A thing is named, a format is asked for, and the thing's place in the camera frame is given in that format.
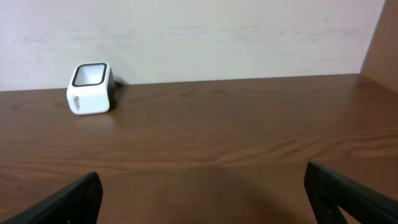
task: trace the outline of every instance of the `brown wood surface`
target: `brown wood surface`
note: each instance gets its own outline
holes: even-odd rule
[[[98,223],[315,223],[320,161],[398,198],[398,95],[358,75],[134,85],[109,113],[0,93],[0,220],[88,171]]]
[[[386,0],[361,74],[398,91],[397,0]]]

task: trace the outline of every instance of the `white device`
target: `white device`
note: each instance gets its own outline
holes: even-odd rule
[[[76,67],[67,90],[69,107],[75,114],[107,112],[114,92],[111,67],[106,62]]]

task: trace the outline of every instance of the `black object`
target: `black object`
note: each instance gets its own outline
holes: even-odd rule
[[[319,224],[347,224],[339,207],[361,223],[398,224],[398,202],[319,163],[308,163],[304,187]]]
[[[339,207],[361,223],[398,224],[398,202],[319,163],[308,163],[304,187],[319,224],[347,224]],[[90,172],[3,224],[94,224],[102,194],[98,174]]]
[[[102,185],[90,172],[3,224],[94,224],[102,201]]]

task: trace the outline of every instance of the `dark wooden panel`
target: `dark wooden panel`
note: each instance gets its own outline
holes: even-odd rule
[[[398,198],[398,95],[358,75],[121,93],[91,116],[65,90],[0,93],[0,220],[90,170],[99,223],[313,223],[309,160]]]
[[[364,61],[364,76],[398,91],[398,1],[386,0]]]

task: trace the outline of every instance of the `wood grain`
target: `wood grain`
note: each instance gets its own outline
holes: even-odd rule
[[[398,198],[398,95],[359,75],[121,90],[91,116],[65,90],[0,93],[0,220],[90,170],[98,223],[314,223],[309,160]]]
[[[398,1],[386,0],[361,74],[398,91]]]

